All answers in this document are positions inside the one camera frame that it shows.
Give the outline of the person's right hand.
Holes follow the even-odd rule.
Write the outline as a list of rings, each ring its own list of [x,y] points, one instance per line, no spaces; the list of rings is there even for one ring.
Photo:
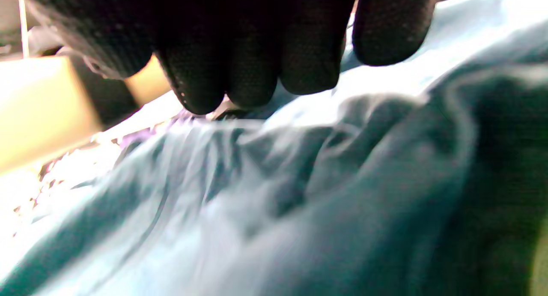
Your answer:
[[[437,0],[26,0],[36,19],[109,78],[156,56],[190,112],[227,96],[266,105],[278,81],[296,95],[334,88],[351,16],[357,59],[387,66],[413,55]]]

